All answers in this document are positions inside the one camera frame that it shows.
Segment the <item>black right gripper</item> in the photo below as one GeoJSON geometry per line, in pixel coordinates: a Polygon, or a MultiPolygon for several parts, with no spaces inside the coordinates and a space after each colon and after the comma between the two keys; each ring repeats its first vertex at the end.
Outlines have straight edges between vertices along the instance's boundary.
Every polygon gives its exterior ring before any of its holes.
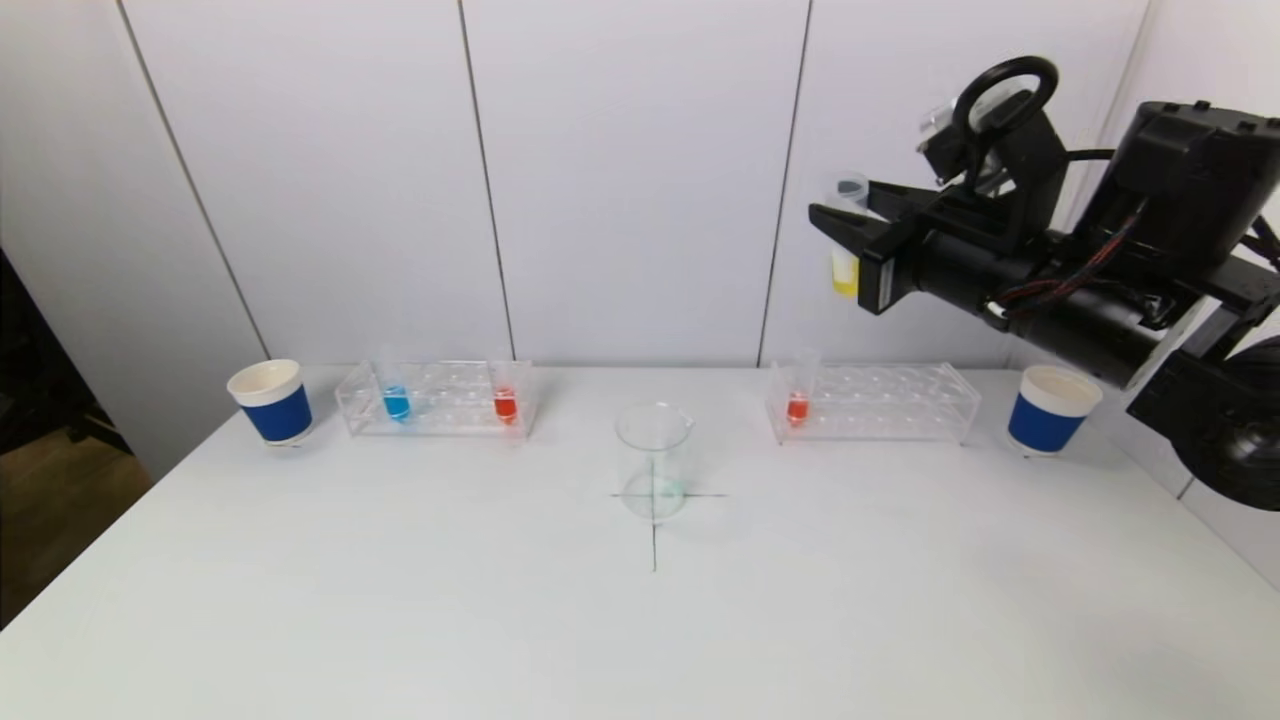
{"type": "Polygon", "coordinates": [[[965,211],[922,211],[940,196],[924,190],[870,181],[867,206],[877,217],[813,202],[810,224],[861,261],[870,288],[859,304],[881,315],[910,293],[927,293],[965,314],[980,305],[1004,278],[996,266],[1010,256],[1004,225],[965,211]]]}

